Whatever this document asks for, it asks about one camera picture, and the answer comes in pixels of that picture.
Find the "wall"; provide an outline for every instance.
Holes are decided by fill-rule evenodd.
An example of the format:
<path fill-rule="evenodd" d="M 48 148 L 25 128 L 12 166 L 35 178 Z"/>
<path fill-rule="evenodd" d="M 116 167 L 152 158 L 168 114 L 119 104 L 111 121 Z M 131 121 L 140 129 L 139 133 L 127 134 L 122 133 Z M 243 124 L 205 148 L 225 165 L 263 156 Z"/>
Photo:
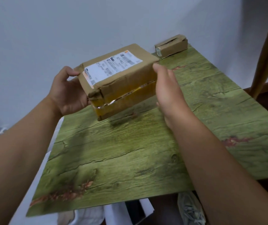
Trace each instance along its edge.
<path fill-rule="evenodd" d="M 0 0 L 0 127 L 49 91 L 64 65 L 175 34 L 239 86 L 250 86 L 268 31 L 268 0 Z"/>

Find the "person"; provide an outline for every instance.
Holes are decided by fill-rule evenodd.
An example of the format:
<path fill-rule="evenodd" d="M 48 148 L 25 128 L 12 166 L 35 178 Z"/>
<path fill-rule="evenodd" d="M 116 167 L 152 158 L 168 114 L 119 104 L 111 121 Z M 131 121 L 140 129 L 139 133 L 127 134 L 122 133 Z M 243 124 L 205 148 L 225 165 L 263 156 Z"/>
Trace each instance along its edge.
<path fill-rule="evenodd" d="M 157 105 L 171 129 L 210 224 L 268 224 L 268 192 L 193 114 L 173 71 L 153 65 Z M 78 72 L 64 67 L 49 94 L 0 136 L 0 224 L 8 224 L 31 185 L 59 119 L 85 108 Z"/>

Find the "green wooden tabletop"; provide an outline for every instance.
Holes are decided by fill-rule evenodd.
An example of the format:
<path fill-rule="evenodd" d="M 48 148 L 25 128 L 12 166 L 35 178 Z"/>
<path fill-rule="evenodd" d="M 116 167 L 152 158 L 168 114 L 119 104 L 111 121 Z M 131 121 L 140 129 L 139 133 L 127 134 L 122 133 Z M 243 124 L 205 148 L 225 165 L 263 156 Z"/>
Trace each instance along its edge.
<path fill-rule="evenodd" d="M 160 64 L 238 162 L 268 178 L 268 111 L 191 46 Z M 89 106 L 64 118 L 27 216 L 192 189 L 155 96 L 101 122 Z"/>

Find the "cardboard box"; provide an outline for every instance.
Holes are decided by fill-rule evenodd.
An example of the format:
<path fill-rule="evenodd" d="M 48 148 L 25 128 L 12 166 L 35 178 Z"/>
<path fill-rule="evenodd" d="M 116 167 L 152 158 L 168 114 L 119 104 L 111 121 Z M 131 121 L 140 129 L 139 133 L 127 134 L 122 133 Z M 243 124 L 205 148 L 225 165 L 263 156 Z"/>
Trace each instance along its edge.
<path fill-rule="evenodd" d="M 158 61 L 157 57 L 132 44 L 76 67 L 98 120 L 155 95 L 157 74 L 152 65 Z"/>
<path fill-rule="evenodd" d="M 155 45 L 156 53 L 161 58 L 181 52 L 187 48 L 188 40 L 184 35 L 176 35 Z"/>

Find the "person's left hand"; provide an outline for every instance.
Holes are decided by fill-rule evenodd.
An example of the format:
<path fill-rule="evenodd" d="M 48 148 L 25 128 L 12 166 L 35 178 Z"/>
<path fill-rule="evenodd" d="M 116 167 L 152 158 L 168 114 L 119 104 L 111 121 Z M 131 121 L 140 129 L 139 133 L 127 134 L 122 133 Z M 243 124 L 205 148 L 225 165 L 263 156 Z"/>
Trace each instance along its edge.
<path fill-rule="evenodd" d="M 79 79 L 75 77 L 72 80 L 67 80 L 69 76 L 78 75 L 79 72 L 74 71 L 71 67 L 63 67 L 55 76 L 51 90 L 47 95 L 47 98 L 52 100 L 62 116 L 75 113 L 89 104 Z"/>

